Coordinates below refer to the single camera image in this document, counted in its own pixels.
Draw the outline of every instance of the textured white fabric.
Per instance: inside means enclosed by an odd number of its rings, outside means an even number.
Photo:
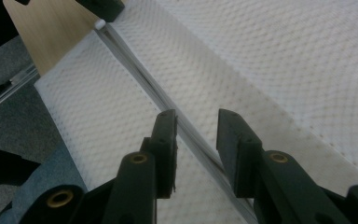
[[[223,107],[322,186],[358,184],[358,0],[131,0],[111,25],[211,144]]]
[[[95,34],[35,84],[88,189],[117,175],[150,136],[159,110]],[[178,137],[177,191],[158,223],[246,223]]]

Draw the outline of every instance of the gray floor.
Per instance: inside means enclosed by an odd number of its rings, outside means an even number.
[[[16,37],[0,48],[0,84],[30,64],[21,39]],[[0,105],[0,149],[43,162],[62,142],[34,83],[23,86]],[[0,211],[11,201],[17,188],[0,186]]]

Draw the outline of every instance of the dark gray surface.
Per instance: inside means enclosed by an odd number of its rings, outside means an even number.
[[[0,85],[32,62],[19,36],[0,47]]]
[[[76,185],[87,191],[68,149],[60,145],[17,191],[12,208],[0,216],[0,224],[19,223],[33,202],[46,190],[59,185]]]
[[[31,62],[21,39],[16,37],[0,48],[0,84],[14,77]],[[43,162],[62,142],[39,94],[34,78],[0,104],[0,149]],[[18,188],[0,186],[0,211]]]

